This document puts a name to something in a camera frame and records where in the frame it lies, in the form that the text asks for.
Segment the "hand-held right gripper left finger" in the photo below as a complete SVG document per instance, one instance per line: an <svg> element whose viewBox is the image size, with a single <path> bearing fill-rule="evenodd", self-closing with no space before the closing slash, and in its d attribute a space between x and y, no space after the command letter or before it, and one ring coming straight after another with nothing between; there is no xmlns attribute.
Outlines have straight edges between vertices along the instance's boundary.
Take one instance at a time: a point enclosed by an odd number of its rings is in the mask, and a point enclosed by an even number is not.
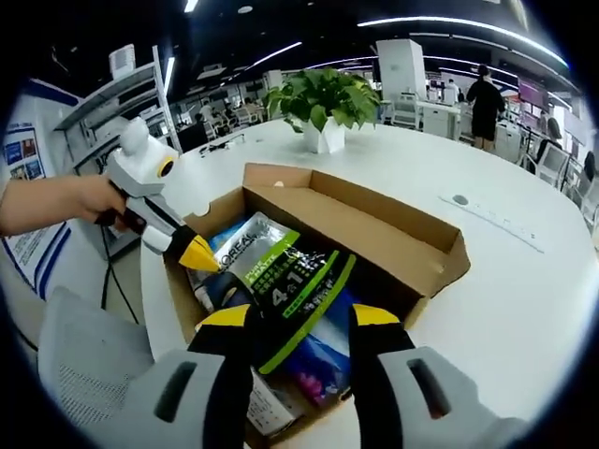
<svg viewBox="0 0 599 449"><path fill-rule="evenodd" d="M242 448L252 391L248 304L217 311L163 355L111 421L113 448Z"/></svg>

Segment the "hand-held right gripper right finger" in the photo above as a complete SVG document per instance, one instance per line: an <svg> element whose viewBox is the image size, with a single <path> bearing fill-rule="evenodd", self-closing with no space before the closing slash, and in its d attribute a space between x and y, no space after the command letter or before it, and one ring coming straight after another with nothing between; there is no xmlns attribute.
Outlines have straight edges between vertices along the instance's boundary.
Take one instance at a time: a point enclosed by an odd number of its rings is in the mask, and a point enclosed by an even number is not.
<svg viewBox="0 0 599 449"><path fill-rule="evenodd" d="M399 318L355 304L349 312L351 391L363 448L509 448L525 421L484 406L476 383Z"/></svg>

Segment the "person's left hand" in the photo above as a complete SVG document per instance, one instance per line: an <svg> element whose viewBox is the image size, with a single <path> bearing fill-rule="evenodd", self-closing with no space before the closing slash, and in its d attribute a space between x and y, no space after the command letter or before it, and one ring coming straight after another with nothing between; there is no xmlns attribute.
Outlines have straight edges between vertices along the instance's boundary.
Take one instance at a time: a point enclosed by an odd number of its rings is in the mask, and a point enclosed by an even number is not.
<svg viewBox="0 0 599 449"><path fill-rule="evenodd" d="M105 212L116 213L114 227L126 231L128 227L122 217L125 211L125 200L110 184L104 175L90 175L77 178L76 217L89 223L96 220Z"/></svg>

